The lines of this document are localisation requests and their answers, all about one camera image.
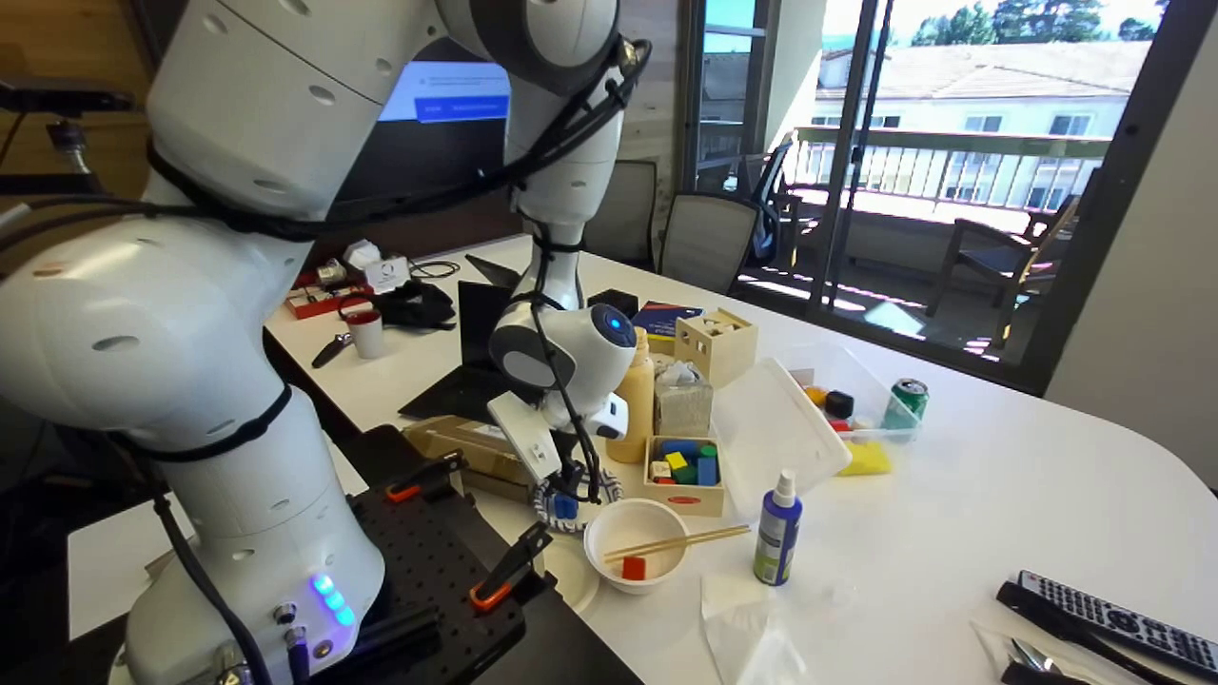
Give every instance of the balcony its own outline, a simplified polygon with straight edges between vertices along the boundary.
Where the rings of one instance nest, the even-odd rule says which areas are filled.
[[[800,308],[805,302],[832,139],[838,129],[795,129],[786,183],[803,198],[803,222],[779,237],[775,264],[743,275],[747,293],[762,303]],[[996,312],[981,283],[951,283],[951,308],[940,308],[936,318],[923,317],[956,217],[1021,233],[1031,209],[1058,209],[1060,198],[1082,194],[1104,150],[1107,139],[1082,136],[871,129],[832,312],[865,323],[899,312],[902,334],[987,349]]]

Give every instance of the laptop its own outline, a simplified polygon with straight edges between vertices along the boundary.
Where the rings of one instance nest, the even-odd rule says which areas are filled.
[[[502,393],[519,393],[538,401],[538,389],[523,389],[490,363],[490,330],[519,284],[519,275],[465,255],[490,284],[484,283],[458,283],[458,330],[459,330],[459,365],[419,393],[411,405],[398,406],[403,420],[435,420],[435,413],[459,413],[473,422],[493,422],[487,405]]]

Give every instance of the green can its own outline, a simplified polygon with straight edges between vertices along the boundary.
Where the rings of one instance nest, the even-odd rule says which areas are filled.
[[[890,384],[884,431],[915,431],[923,413],[927,389],[916,375],[902,375]]]

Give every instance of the lid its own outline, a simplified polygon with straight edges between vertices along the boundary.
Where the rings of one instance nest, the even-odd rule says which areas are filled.
[[[772,502],[779,502],[779,506],[795,506],[795,474],[785,467],[779,474],[775,474],[775,488],[772,488]]]

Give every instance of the blue light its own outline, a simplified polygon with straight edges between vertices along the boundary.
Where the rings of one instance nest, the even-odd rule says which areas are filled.
[[[341,608],[336,613],[336,621],[337,621],[341,628],[350,628],[350,624],[354,624],[350,606],[341,606]]]
[[[312,576],[312,590],[316,590],[316,594],[336,594],[330,576]]]
[[[326,602],[330,613],[345,608],[341,594],[326,594],[325,602]]]

